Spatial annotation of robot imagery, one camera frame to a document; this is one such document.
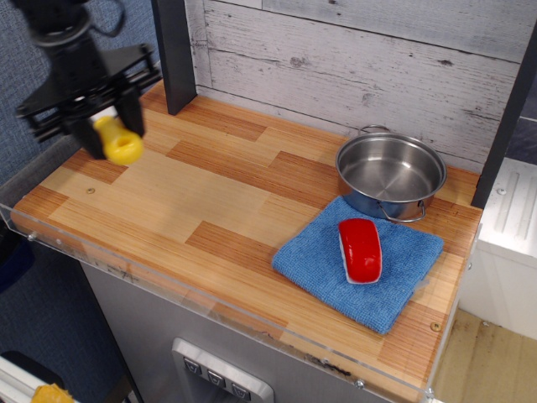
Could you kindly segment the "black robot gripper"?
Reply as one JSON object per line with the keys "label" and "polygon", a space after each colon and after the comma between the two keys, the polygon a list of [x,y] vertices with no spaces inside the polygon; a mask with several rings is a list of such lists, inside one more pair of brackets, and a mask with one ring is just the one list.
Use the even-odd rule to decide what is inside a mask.
{"label": "black robot gripper", "polygon": [[150,44],[100,50],[88,33],[36,34],[33,40],[48,57],[50,73],[18,106],[17,116],[38,141],[68,133],[93,159],[104,160],[102,141],[89,118],[109,107],[126,129],[144,136],[139,98],[161,78]]}

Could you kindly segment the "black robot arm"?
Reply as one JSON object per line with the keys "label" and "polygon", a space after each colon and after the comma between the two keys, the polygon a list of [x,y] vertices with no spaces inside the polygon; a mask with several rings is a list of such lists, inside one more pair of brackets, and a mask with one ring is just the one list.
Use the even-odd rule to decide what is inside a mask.
{"label": "black robot arm", "polygon": [[160,80],[153,48],[138,44],[99,50],[97,27],[82,1],[15,1],[33,43],[50,61],[45,82],[17,108],[44,142],[72,135],[96,160],[130,165],[144,150],[139,98]]}

